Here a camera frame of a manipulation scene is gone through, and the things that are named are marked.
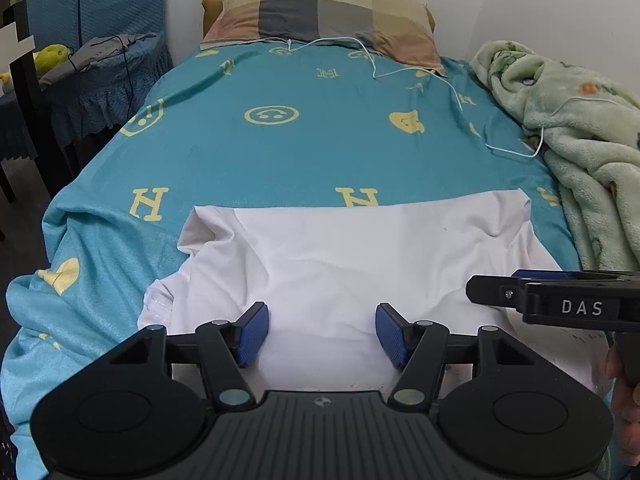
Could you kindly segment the person right hand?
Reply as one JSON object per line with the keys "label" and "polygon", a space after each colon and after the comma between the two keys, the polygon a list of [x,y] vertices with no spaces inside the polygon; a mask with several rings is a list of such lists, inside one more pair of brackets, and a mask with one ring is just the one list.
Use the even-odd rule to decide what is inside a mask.
{"label": "person right hand", "polygon": [[606,376],[614,379],[611,410],[615,418],[616,445],[620,461],[631,467],[639,465],[640,417],[639,386],[628,384],[623,360],[616,346],[608,350]]}

